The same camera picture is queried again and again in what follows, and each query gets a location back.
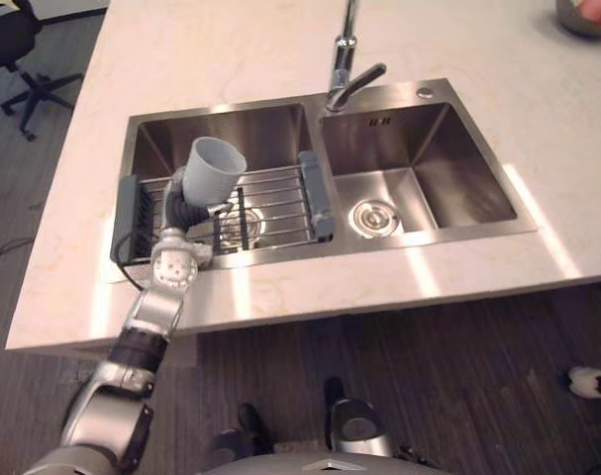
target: bowl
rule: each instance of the bowl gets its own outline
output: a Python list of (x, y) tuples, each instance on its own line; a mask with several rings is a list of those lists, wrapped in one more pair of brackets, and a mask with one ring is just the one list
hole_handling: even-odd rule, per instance
[(557, 0), (557, 17), (572, 32), (585, 37), (601, 37), (601, 25), (579, 15), (571, 0)]

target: chair base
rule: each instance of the chair base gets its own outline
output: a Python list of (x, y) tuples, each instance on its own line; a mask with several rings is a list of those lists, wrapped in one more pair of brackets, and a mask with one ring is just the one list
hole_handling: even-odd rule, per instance
[[(8, 69), (10, 69), (10, 71), (16, 71), (18, 66), (8, 67)], [(12, 99), (5, 101), (3, 104), (1, 104), (1, 109), (6, 116), (12, 116), (15, 112), (14, 109), (12, 109), (12, 106), (22, 102), (27, 102), (25, 110), (23, 111), (23, 117), (21, 118), (19, 130), (23, 133), (25, 139), (31, 142), (36, 138), (36, 136), (27, 129), (27, 124), (34, 114), (34, 110), (36, 109), (38, 103), (41, 101), (52, 101), (66, 109), (73, 110), (73, 104), (70, 104), (61, 97), (56, 96), (52, 93), (52, 91), (62, 86), (66, 86), (71, 82), (80, 80), (83, 76), (82, 74), (71, 74), (59, 79), (51, 79), (48, 76), (37, 74), (36, 79), (34, 79), (28, 72), (20, 69), (19, 71), (21, 78), (27, 83), (29, 89), (21, 94), (17, 94)]]

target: faucet handle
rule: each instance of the faucet handle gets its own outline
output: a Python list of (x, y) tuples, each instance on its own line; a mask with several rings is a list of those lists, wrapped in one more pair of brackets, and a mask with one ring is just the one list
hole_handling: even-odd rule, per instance
[(351, 82), (344, 87), (333, 89), (327, 96), (327, 104), (325, 107), (330, 112), (340, 112), (355, 92), (383, 75), (386, 70), (386, 65), (383, 62), (378, 62), (355, 79), (352, 79)]

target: sink drain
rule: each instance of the sink drain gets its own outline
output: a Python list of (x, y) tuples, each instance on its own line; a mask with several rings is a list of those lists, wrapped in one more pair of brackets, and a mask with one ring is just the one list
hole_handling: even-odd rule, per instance
[[(241, 246), (241, 216), (238, 212), (232, 211), (232, 215), (224, 218), (223, 229), (219, 238), (221, 239), (221, 248)], [(248, 246), (255, 248), (260, 235), (265, 232), (266, 222), (264, 215), (258, 208), (245, 210), (245, 221), (248, 228)]]
[(351, 227), (365, 238), (385, 238), (399, 227), (399, 217), (392, 206), (383, 201), (357, 203), (349, 213)]

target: countertop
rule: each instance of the countertop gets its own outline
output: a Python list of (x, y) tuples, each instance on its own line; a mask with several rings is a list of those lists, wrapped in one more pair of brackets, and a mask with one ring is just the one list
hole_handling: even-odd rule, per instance
[[(354, 71), (446, 77), (533, 233), (204, 271), (182, 333), (601, 279), (601, 42), (554, 1), (361, 1)], [(323, 92), (345, 1), (113, 0), (60, 155), (7, 348), (116, 335), (136, 297), (108, 253), (129, 116)]]

